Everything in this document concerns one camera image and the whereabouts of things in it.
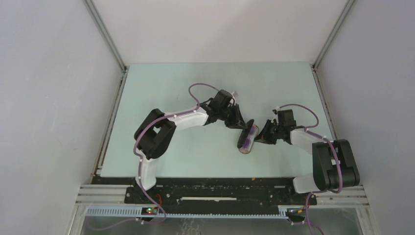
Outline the black glasses case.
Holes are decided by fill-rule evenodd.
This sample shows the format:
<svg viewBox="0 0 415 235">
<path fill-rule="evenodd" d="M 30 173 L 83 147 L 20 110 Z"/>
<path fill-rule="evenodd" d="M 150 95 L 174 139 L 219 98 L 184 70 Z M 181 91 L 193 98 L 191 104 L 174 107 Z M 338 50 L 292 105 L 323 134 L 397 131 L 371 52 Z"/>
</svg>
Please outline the black glasses case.
<svg viewBox="0 0 415 235">
<path fill-rule="evenodd" d="M 254 123 L 254 119 L 250 119 L 250 120 L 246 123 L 247 128 L 246 128 L 246 129 L 244 129 L 244 130 L 242 130 L 242 132 L 241 132 L 241 134 L 240 134 L 240 136 L 239 136 L 238 142 L 237 142 L 237 148 L 238 148 L 238 150 L 239 150 L 239 148 L 243 145 L 243 143 L 245 142 L 245 139 L 246 139 L 246 137 L 248 136 L 248 134 L 249 134 L 249 132 L 250 132 L 250 130 L 251 130 L 251 127 L 252 127 L 254 124 L 255 124 L 255 123 Z"/>
</svg>

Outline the pink sunglasses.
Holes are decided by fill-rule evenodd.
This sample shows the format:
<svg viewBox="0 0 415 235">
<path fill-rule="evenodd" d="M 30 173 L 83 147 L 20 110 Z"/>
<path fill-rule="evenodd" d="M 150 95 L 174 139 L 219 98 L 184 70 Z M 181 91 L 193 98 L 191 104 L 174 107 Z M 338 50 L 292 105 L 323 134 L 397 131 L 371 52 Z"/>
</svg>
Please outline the pink sunglasses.
<svg viewBox="0 0 415 235">
<path fill-rule="evenodd" d="M 251 130 L 248 134 L 248 136 L 245 139 L 245 142 L 243 143 L 243 145 L 239 148 L 240 152 L 243 154 L 249 154 L 250 151 L 253 148 L 254 145 L 254 139 L 258 134 L 258 127 L 254 124 L 251 127 Z"/>
</svg>

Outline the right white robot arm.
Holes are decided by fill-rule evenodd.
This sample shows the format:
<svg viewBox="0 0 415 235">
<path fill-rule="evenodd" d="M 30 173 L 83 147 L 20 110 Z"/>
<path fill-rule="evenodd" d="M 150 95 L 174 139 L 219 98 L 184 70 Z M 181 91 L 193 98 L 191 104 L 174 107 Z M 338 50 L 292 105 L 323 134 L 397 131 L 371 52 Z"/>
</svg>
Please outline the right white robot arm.
<svg viewBox="0 0 415 235">
<path fill-rule="evenodd" d="M 292 205 L 304 199 L 309 192 L 340 193 L 344 188 L 358 186 L 360 174 L 349 141 L 330 140 L 299 126 L 292 110 L 274 110 L 275 118 L 267 120 L 254 141 L 275 145 L 282 140 L 299 147 L 312 157 L 312 172 L 297 176 L 292 187 L 285 190 L 285 200 Z"/>
</svg>

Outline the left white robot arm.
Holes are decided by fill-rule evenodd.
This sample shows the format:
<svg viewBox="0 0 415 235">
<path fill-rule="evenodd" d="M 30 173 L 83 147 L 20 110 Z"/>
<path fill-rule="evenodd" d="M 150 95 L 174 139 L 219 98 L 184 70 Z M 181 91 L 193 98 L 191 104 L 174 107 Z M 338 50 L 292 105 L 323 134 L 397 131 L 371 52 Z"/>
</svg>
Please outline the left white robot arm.
<svg viewBox="0 0 415 235">
<path fill-rule="evenodd" d="M 138 156 L 136 182 L 140 186 L 136 198 L 143 204 L 154 200 L 159 158 L 167 151 L 176 131 L 205 126 L 221 120 L 229 129 L 247 128 L 233 93 L 219 90 L 215 97 L 176 113 L 152 110 L 134 134 L 133 153 Z"/>
</svg>

